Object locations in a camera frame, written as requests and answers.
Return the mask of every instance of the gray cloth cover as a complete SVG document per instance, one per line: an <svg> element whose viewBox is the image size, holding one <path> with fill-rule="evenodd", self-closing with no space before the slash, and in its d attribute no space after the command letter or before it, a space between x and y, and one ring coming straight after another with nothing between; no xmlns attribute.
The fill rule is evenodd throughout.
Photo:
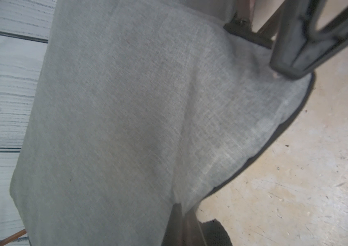
<svg viewBox="0 0 348 246"><path fill-rule="evenodd" d="M59 0L10 193L33 246L158 246L303 100L222 0Z"/></svg>

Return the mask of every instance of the floor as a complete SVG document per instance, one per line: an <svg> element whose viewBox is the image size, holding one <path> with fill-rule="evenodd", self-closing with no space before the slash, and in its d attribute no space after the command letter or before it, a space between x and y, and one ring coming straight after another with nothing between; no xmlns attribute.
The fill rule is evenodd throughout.
<svg viewBox="0 0 348 246"><path fill-rule="evenodd" d="M258 0L257 30L282 0ZM0 0L0 239L22 230L9 183L22 146L55 0ZM329 0L320 25L348 4ZM309 102L247 170L198 210L233 245L348 245L348 47L319 67ZM28 245L27 241L11 243Z"/></svg>
<svg viewBox="0 0 348 246"><path fill-rule="evenodd" d="M265 2L268 13L280 1ZM321 21L347 4L328 1ZM199 219L219 220L233 245L348 245L348 47L316 74L315 90L290 128L199 207Z"/></svg>

